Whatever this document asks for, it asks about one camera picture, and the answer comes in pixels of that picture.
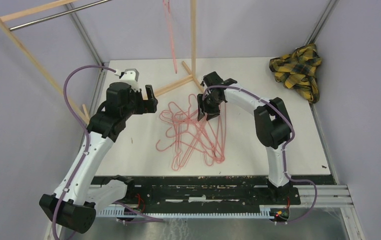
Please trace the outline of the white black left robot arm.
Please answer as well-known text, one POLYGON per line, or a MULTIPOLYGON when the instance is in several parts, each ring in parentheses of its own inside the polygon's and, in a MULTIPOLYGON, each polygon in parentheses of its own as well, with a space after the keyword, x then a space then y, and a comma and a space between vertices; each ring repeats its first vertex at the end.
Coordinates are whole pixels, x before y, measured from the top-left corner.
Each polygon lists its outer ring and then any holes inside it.
POLYGON ((132 115, 152 114, 157 111, 158 100, 153 87, 142 89, 128 82, 114 82, 106 90, 106 100, 90 118, 85 129, 85 142, 61 184, 52 194, 43 194, 39 206, 55 224, 80 234, 86 233, 98 212, 115 202, 131 203, 136 190, 131 181, 117 176, 113 182, 92 193, 90 185, 108 150, 126 128, 132 115))

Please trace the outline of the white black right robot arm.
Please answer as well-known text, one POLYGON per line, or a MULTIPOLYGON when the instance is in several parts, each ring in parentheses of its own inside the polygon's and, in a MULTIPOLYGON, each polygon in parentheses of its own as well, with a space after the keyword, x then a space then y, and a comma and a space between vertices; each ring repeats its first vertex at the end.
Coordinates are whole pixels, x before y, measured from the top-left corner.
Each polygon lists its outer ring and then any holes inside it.
POLYGON ((257 96, 232 78, 223 80, 215 71, 203 77, 202 86, 206 89, 197 95, 198 121, 218 117, 222 103, 232 103, 253 116, 257 139, 267 152, 267 198, 273 204, 282 203, 292 188, 286 146, 295 137, 284 101, 257 96))

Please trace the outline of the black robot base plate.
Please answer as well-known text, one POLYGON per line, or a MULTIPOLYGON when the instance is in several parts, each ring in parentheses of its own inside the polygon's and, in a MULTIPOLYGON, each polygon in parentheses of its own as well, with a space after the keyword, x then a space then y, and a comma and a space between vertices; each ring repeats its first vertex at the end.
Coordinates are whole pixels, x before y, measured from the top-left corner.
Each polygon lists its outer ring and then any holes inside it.
POLYGON ((331 175, 296 175, 286 193, 274 193, 266 176, 130 176, 133 181, 120 201, 144 213, 255 213, 260 205, 300 205, 298 186, 335 185, 331 175))

